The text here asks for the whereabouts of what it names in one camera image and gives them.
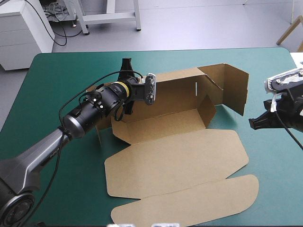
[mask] table surface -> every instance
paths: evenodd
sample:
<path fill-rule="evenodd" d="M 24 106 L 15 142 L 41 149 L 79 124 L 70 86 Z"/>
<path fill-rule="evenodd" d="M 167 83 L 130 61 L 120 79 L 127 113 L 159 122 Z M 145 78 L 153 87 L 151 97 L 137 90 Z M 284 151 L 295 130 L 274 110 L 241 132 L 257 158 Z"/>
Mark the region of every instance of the table surface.
<path fill-rule="evenodd" d="M 209 128 L 237 131 L 250 162 L 232 177 L 256 175 L 259 194 L 255 203 L 241 214 L 203 225 L 303 223 L 303 152 L 283 129 L 254 131 L 248 122 L 249 118 L 263 113 L 263 101 L 271 99 L 265 93 L 263 81 L 295 68 L 289 52 L 283 48 L 39 54 L 0 133 L 0 158 L 16 156 L 52 132 L 59 125 L 60 106 L 92 81 L 119 70 L 125 57 L 131 57 L 134 70 L 143 74 L 222 62 L 248 72 L 245 115 L 217 106 Z M 104 82 L 115 79 L 112 76 Z M 303 134 L 294 133 L 303 139 Z M 113 136 L 111 128 L 103 130 L 101 136 L 101 147 L 92 130 L 63 149 L 57 177 L 32 221 L 44 221 L 48 225 L 105 225 L 112 222 L 112 208 L 133 201 L 108 196 L 104 170 L 105 159 L 128 144 Z M 42 170 L 37 198 L 46 187 L 53 167 L 54 160 Z"/>

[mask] unfolded cardboard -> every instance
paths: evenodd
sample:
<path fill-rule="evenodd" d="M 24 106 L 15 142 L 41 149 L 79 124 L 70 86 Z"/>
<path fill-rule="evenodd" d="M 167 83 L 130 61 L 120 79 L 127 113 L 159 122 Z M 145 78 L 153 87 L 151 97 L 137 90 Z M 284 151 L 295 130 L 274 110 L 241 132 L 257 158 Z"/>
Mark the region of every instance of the unfolded cardboard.
<path fill-rule="evenodd" d="M 246 210 L 255 201 L 258 188 L 258 179 L 245 175 L 151 196 L 114 208 L 111 217 L 115 223 L 138 227 L 159 222 L 192 226 Z"/>
<path fill-rule="evenodd" d="M 248 73 L 218 64 L 156 76 L 153 105 L 135 102 L 132 115 L 98 126 L 111 125 L 131 144 L 105 162 L 109 195 L 142 199 L 115 208 L 113 221 L 188 226 L 248 208 L 258 193 L 256 178 L 225 180 L 248 163 L 237 133 L 206 129 L 214 105 L 243 115 Z"/>
<path fill-rule="evenodd" d="M 248 160 L 232 130 L 203 129 L 167 136 L 131 145 L 108 158 L 107 192 L 137 199 L 176 192 L 225 179 Z"/>

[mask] yellow ring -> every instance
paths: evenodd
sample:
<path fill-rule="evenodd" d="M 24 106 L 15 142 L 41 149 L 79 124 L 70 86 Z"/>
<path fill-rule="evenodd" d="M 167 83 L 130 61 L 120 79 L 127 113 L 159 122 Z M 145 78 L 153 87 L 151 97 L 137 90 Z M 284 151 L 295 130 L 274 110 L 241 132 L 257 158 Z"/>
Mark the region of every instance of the yellow ring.
<path fill-rule="evenodd" d="M 127 98 L 129 97 L 129 89 L 128 89 L 128 86 L 125 83 L 117 81 L 117 82 L 114 82 L 114 84 L 120 84 L 120 85 L 122 85 L 124 87 L 125 91 L 126 91 L 126 97 Z"/>

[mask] gray floor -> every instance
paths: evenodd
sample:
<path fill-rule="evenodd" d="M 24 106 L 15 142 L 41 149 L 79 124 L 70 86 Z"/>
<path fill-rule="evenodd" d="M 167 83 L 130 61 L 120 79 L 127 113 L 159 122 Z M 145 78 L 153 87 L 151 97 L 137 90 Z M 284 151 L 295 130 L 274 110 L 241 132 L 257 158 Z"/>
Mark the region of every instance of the gray floor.
<path fill-rule="evenodd" d="M 133 8 L 132 0 L 116 0 L 117 11 Z M 142 51 L 177 49 L 218 49 L 274 47 L 289 27 L 291 0 L 140 0 L 142 31 L 135 24 L 120 23 L 90 26 L 90 35 L 68 39 L 65 47 L 54 52 Z M 82 0 L 87 14 L 104 12 L 105 1 Z M 295 15 L 303 13 L 302 0 L 295 3 Z M 79 29 L 65 23 L 67 33 Z M 283 43 L 297 50 L 303 30 L 299 26 Z M 5 72 L 0 67 L 0 129 L 19 91 L 26 70 Z"/>

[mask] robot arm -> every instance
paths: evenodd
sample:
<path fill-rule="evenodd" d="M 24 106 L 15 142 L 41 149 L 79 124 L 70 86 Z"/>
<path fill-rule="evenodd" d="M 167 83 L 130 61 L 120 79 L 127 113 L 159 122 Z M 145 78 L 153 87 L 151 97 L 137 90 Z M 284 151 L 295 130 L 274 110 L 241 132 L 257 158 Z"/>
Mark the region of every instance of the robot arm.
<path fill-rule="evenodd" d="M 87 92 L 83 101 L 63 117 L 62 126 L 19 156 L 0 161 L 0 227 L 18 227 L 34 205 L 32 191 L 39 190 L 40 171 L 72 139 L 82 138 L 102 118 L 115 120 L 131 114 L 134 101 L 152 105 L 156 78 L 149 73 L 145 83 L 134 76 L 130 59 L 123 59 L 118 81 Z M 123 107 L 118 118 L 117 111 Z"/>
<path fill-rule="evenodd" d="M 251 128 L 294 128 L 303 132 L 303 69 L 290 70 L 265 81 L 265 90 L 273 93 L 264 101 L 266 112 L 249 119 Z"/>

